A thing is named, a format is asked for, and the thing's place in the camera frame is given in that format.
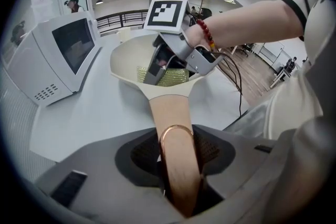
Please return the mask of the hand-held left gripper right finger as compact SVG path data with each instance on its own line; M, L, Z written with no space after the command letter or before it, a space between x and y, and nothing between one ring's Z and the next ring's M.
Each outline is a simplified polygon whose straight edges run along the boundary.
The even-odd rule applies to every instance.
M203 186L201 201L220 202L238 190L269 156L275 141L193 125Z

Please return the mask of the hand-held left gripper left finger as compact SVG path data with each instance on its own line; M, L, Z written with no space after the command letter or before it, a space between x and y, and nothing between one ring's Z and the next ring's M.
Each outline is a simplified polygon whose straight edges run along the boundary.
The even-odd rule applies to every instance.
M37 187L78 220L176 223L183 216L163 195L154 128L83 146L46 171Z

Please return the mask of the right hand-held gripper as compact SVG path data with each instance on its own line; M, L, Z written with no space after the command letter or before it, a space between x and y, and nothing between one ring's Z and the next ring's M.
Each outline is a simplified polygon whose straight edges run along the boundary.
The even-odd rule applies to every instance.
M206 49L190 45L185 34L190 22L205 28L204 23L191 14L188 0L151 1L143 28L157 32L157 37L143 83L157 85L173 61L179 61L188 71L205 76L222 60Z

